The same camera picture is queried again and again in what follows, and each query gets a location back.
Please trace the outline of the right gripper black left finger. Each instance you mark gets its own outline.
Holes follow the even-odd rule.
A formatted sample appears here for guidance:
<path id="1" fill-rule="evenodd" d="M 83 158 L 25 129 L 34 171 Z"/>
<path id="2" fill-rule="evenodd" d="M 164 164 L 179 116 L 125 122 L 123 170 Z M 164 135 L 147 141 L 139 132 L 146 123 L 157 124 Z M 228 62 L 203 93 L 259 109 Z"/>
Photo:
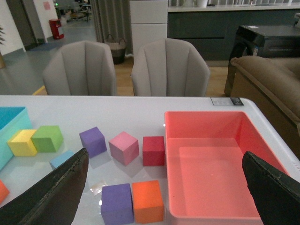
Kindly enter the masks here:
<path id="1" fill-rule="evenodd" d="M 70 225 L 85 187 L 85 148 L 0 209 L 2 225 Z"/>

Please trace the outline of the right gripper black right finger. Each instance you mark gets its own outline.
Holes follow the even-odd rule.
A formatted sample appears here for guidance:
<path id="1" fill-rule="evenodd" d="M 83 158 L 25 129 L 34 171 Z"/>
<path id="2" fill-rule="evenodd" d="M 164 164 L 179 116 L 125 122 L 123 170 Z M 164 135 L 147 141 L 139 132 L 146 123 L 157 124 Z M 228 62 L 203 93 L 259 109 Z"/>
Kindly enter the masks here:
<path id="1" fill-rule="evenodd" d="M 300 223 L 300 183 L 247 151 L 242 169 L 256 209 L 265 225 Z"/>

